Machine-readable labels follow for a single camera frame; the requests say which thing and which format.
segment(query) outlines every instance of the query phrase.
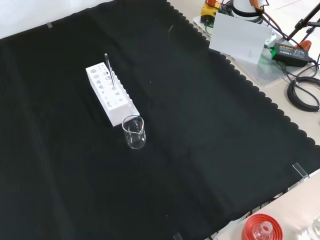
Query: white paper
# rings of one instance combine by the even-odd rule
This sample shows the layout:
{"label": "white paper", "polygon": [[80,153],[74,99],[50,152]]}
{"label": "white paper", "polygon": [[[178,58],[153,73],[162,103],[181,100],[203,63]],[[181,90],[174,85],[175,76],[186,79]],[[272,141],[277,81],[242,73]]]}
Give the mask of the white paper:
{"label": "white paper", "polygon": [[217,13],[209,48],[257,64],[271,34],[270,27]]}

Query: red bottle cap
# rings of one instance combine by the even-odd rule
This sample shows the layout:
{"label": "red bottle cap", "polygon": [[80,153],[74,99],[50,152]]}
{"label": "red bottle cap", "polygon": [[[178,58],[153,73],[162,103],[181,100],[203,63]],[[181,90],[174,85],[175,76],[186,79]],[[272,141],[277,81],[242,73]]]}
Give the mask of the red bottle cap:
{"label": "red bottle cap", "polygon": [[246,221],[244,228],[242,230],[242,240],[255,240],[253,232],[254,228],[257,225],[262,224],[263,222],[269,222],[273,227],[273,234],[271,240],[283,240],[284,233],[282,232],[282,228],[279,223],[271,216],[266,214],[254,214],[248,218]]}

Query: black power adapter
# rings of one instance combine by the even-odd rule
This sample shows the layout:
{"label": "black power adapter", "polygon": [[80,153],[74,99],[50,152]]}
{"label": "black power adapter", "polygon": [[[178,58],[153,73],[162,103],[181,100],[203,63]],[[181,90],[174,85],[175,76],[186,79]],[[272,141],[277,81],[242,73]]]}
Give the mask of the black power adapter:
{"label": "black power adapter", "polygon": [[272,60],[279,61],[293,67],[304,67],[307,63],[312,61],[307,50],[288,46],[282,43],[275,43],[273,45],[271,55]]}

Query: white test tube rack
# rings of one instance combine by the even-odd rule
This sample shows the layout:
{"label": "white test tube rack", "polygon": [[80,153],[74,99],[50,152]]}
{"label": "white test tube rack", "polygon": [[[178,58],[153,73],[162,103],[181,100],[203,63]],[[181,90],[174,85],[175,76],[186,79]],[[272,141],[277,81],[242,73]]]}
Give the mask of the white test tube rack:
{"label": "white test tube rack", "polygon": [[105,63],[99,63],[85,69],[88,74],[91,87],[99,99],[112,126],[122,124],[123,120],[131,115],[139,116],[129,94],[113,72],[114,84]]}

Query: clear glass jar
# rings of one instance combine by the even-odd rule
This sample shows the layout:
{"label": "clear glass jar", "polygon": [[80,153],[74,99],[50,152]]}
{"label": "clear glass jar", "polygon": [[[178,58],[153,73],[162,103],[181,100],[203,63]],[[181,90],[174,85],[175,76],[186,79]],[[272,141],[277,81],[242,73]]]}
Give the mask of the clear glass jar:
{"label": "clear glass jar", "polygon": [[146,144],[145,122],[142,117],[131,115],[122,122],[127,145],[131,149],[140,149]]}

